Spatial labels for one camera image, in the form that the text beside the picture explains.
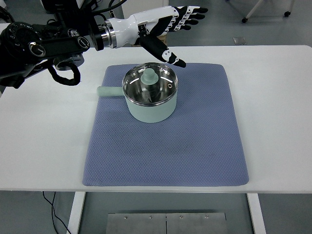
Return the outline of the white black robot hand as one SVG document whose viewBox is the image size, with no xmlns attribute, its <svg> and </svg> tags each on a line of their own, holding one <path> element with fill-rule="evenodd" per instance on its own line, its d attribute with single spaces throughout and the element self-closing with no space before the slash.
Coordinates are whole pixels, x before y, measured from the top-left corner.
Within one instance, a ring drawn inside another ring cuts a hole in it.
<svg viewBox="0 0 312 234">
<path fill-rule="evenodd" d="M 185 61 L 171 52 L 158 37 L 190 30 L 192 25 L 205 18 L 207 12 L 207 8 L 200 6 L 165 6 L 132 14 L 127 19 L 108 19 L 98 28 L 97 49 L 139 44 L 156 59 L 184 68 Z"/>
</svg>

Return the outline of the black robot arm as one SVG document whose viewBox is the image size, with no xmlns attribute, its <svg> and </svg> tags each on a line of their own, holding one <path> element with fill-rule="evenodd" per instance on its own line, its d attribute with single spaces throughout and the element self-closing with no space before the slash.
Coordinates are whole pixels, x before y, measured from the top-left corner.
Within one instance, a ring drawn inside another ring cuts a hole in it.
<svg viewBox="0 0 312 234">
<path fill-rule="evenodd" d="M 105 12 L 114 17 L 114 9 L 124 1 L 112 0 L 97 10 L 98 0 L 43 0 L 43 7 L 54 14 L 46 24 L 15 21 L 0 2 L 0 84 L 18 89 L 27 78 L 48 70 L 63 85 L 80 83 L 78 67 L 83 52 L 113 45 L 113 29 L 108 23 L 98 25 L 96 16 Z"/>
</svg>

